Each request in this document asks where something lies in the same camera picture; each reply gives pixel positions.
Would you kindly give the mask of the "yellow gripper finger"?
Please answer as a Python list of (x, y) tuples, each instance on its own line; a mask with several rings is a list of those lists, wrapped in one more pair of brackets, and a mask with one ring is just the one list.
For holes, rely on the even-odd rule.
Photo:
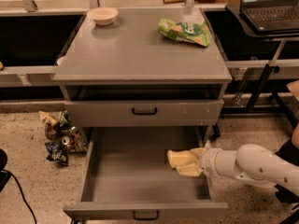
[(197, 148), (192, 148), (192, 149), (190, 149), (190, 152), (191, 152), (196, 158), (200, 158), (200, 157), (204, 154), (205, 151), (206, 151), (206, 150), (205, 150), (204, 148), (202, 148), (202, 147), (197, 147)]
[(193, 165), (178, 166), (176, 170), (180, 175), (192, 177), (200, 176), (201, 173), (203, 173), (202, 170), (198, 169), (196, 166)]

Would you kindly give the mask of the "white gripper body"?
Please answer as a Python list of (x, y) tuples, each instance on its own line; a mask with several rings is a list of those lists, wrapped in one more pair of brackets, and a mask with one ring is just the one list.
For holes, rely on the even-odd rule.
[(198, 167), (205, 174), (205, 176), (209, 178), (220, 177), (216, 168), (216, 158), (220, 151), (221, 149), (213, 147), (209, 140), (206, 141), (204, 152), (201, 154), (198, 160)]

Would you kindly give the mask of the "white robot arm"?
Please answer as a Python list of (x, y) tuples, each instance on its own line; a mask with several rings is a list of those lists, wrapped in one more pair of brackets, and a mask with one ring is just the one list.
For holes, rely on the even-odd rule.
[(299, 167), (284, 161), (265, 147), (245, 144), (237, 150), (205, 147), (167, 152), (170, 166), (180, 175), (229, 177), (261, 188), (275, 185), (299, 195)]

